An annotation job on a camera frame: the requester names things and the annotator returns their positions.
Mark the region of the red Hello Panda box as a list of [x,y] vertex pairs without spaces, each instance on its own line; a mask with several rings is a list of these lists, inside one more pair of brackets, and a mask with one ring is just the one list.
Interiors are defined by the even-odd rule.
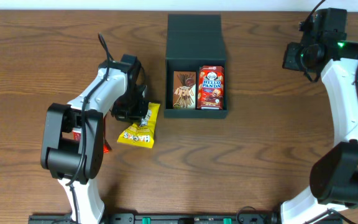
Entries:
[[222,110],[224,103],[224,68],[205,65],[198,76],[198,110]]

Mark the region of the brown Pocky box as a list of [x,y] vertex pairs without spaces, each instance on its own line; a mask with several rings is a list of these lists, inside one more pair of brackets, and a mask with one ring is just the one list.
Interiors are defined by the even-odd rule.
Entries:
[[196,72],[173,73],[173,109],[194,110],[196,107]]

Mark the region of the yellow Hacks candy bag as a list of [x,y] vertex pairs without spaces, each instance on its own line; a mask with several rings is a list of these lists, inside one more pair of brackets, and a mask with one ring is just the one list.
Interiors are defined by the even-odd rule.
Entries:
[[157,124],[159,103],[149,103],[147,114],[139,123],[133,123],[125,129],[118,137],[117,143],[131,146],[153,148],[154,134]]

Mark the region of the red Hacks candy bag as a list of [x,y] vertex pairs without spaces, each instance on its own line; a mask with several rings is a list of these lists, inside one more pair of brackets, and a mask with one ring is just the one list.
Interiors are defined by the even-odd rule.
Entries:
[[[81,130],[80,128],[73,128],[73,139],[75,141],[79,141],[81,139]],[[106,118],[103,119],[103,152],[104,153],[109,153],[111,151],[111,147],[109,145],[109,143],[107,142],[106,139]]]

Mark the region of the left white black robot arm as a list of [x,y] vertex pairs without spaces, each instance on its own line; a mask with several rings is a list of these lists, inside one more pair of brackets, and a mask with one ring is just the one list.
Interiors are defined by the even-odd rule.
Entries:
[[72,212],[49,223],[100,223],[105,205],[96,176],[104,150],[106,116],[139,123],[146,117],[146,85],[137,84],[142,65],[137,57],[108,58],[96,78],[75,99],[48,107],[40,163],[65,189]]

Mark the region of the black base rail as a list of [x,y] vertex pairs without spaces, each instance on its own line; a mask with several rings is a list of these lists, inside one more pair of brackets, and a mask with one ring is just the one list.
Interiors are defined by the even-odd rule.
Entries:
[[[74,223],[70,215],[31,215],[28,224]],[[241,213],[238,218],[230,215],[134,215],[133,213],[115,213],[105,215],[102,224],[268,224],[281,223],[276,214]],[[338,217],[327,217],[318,224],[342,224]]]

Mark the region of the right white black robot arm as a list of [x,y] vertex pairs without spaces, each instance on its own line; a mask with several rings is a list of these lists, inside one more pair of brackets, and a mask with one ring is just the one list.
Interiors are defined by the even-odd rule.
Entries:
[[291,42],[283,67],[315,72],[329,96],[334,146],[312,167],[310,184],[280,206],[281,223],[317,223],[358,208],[358,43]]

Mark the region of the black gift box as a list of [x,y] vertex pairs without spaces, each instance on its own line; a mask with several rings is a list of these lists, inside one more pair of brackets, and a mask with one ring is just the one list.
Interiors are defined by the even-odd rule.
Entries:
[[227,95],[223,96],[223,109],[221,110],[176,110],[173,107],[173,74],[175,71],[198,72],[203,65],[226,68],[226,60],[226,46],[220,15],[168,15],[164,117],[226,118],[228,114]]

